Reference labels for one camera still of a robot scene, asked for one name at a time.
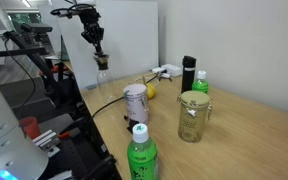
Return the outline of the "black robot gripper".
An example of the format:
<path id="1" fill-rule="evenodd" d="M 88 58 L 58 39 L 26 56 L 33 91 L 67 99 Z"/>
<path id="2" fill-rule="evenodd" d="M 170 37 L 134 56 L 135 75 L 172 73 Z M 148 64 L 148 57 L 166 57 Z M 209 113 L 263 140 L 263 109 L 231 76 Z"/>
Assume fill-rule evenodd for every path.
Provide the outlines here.
<path id="1" fill-rule="evenodd" d="M 103 53 L 101 41 L 104 36 L 104 28 L 101 28 L 98 24 L 99 13 L 95 9 L 86 9 L 79 14 L 79 17 L 84 25 L 84 31 L 81 33 L 82 37 L 94 46 L 97 53 Z"/>

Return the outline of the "white foreground robot base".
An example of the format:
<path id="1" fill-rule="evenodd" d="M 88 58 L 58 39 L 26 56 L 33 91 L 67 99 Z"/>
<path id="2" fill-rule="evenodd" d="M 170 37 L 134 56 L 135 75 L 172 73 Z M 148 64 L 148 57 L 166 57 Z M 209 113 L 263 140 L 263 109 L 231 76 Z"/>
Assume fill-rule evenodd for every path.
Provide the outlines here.
<path id="1" fill-rule="evenodd" d="M 49 158 L 25 135 L 0 92 L 0 180 L 37 180 Z"/>

